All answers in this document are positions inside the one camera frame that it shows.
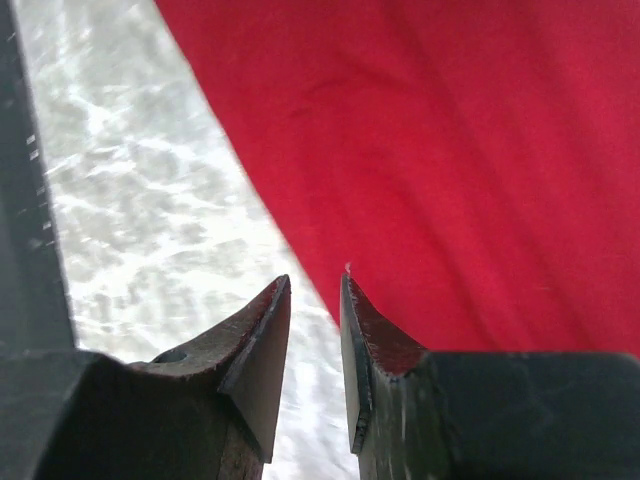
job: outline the red towel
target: red towel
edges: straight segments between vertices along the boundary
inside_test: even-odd
[[[636,0],[156,0],[329,311],[640,354]]]

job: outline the marble surface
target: marble surface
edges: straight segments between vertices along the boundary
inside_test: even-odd
[[[265,479],[354,479],[337,329],[152,0],[15,0],[82,347],[150,360],[289,273]]]

